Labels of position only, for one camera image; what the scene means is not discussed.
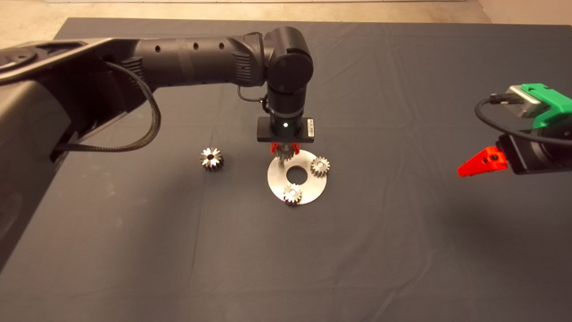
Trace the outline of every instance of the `dark gray tablecloth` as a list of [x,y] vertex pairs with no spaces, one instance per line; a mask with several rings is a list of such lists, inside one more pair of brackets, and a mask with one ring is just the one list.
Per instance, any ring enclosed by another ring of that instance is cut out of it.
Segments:
[[[572,95],[569,26],[70,19],[57,37],[281,25],[314,58],[303,148],[332,163],[324,194],[274,197],[263,113],[236,87],[160,89],[155,142],[63,164],[0,276],[0,320],[570,321],[572,175],[456,175],[498,136],[477,101],[531,82]],[[149,115],[90,143],[139,138]],[[198,165],[208,146],[223,172]]]

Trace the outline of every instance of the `plate center hole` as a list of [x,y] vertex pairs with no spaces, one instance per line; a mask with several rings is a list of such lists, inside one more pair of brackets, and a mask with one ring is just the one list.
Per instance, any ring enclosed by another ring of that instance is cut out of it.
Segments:
[[290,183],[303,184],[308,179],[308,173],[300,166],[293,166],[286,172],[286,178]]

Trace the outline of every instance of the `gear teeth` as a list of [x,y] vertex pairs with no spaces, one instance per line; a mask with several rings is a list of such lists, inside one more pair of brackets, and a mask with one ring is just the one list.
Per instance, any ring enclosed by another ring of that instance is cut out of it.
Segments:
[[312,164],[310,165],[310,171],[314,176],[322,177],[328,173],[329,167],[330,164],[328,159],[322,156],[318,156],[312,161]]
[[290,143],[280,143],[276,149],[276,157],[282,162],[292,159],[294,154],[294,147]]
[[284,202],[289,206],[295,206],[302,200],[302,189],[298,184],[289,184],[284,187]]
[[223,154],[217,148],[206,148],[201,153],[201,165],[209,172],[220,170],[224,166]]

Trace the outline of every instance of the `metal plate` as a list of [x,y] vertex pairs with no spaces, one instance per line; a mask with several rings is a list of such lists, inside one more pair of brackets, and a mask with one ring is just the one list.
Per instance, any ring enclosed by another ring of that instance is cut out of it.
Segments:
[[288,181],[286,174],[292,167],[301,167],[306,170],[308,179],[300,184],[302,189],[302,200],[298,205],[304,205],[316,200],[324,191],[327,182],[327,174],[321,178],[316,177],[310,171],[310,164],[316,159],[316,156],[308,151],[300,150],[300,153],[292,157],[288,161],[280,161],[274,158],[268,167],[268,185],[276,197],[284,200],[284,187],[292,182]]

